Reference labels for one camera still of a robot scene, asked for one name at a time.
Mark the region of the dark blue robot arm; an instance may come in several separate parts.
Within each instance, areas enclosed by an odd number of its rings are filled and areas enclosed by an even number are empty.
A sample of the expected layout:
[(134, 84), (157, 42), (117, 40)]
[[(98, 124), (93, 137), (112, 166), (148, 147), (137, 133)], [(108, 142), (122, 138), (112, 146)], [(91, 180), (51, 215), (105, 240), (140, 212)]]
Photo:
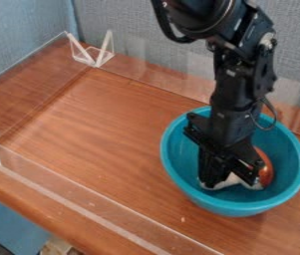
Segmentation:
[(267, 187), (272, 169), (252, 144), (267, 94), (277, 80), (273, 22), (251, 0), (150, 0), (165, 36), (181, 43), (207, 42), (213, 53), (216, 87), (211, 113), (186, 115), (184, 134), (198, 146), (203, 188), (241, 184)]

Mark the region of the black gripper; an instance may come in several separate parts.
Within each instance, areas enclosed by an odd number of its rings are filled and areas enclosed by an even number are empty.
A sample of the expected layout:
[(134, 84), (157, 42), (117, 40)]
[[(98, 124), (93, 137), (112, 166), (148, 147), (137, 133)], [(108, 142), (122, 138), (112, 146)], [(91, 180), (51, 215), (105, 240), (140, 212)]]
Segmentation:
[[(259, 161), (252, 144), (261, 108), (261, 98), (215, 91), (209, 116), (186, 114), (184, 134), (198, 145), (197, 177), (204, 188), (228, 186), (231, 173), (245, 188), (264, 187), (260, 173), (265, 163)], [(243, 161), (237, 160), (229, 170), (225, 161), (232, 158)]]

